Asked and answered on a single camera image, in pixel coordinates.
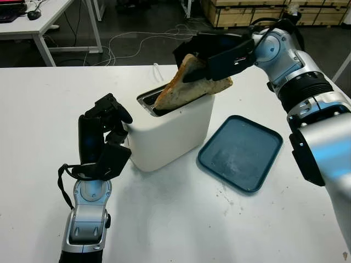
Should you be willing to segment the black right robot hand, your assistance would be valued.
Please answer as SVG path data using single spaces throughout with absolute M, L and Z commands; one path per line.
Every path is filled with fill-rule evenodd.
M 192 54 L 205 67 L 185 74 L 184 83 L 200 79 L 219 81 L 238 74 L 256 62 L 255 43 L 248 35 L 201 32 L 173 51 L 177 66 L 186 55 Z

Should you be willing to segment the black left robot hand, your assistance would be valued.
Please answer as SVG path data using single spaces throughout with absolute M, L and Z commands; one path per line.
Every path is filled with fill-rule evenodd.
M 96 163 L 106 143 L 124 143 L 128 131 L 124 124 L 133 119 L 128 111 L 108 93 L 78 118 L 78 147 L 81 164 Z

